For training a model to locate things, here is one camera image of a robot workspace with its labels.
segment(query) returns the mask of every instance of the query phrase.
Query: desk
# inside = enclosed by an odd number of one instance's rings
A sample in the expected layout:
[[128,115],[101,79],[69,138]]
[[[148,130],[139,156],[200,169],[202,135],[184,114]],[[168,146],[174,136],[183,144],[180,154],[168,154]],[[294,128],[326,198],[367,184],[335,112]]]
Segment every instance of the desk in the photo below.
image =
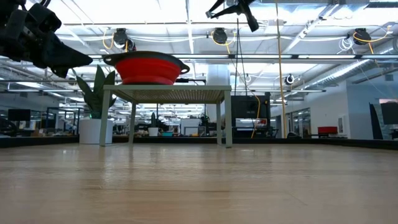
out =
[[225,106],[226,147],[232,147],[231,124],[231,87],[230,86],[191,86],[191,85],[105,85],[103,110],[101,118],[101,134],[99,144],[105,146],[106,125],[108,120],[108,102],[111,95],[132,103],[129,143],[134,141],[134,124],[136,106],[139,103],[162,104],[216,104],[217,112],[217,144],[221,145],[221,102]]

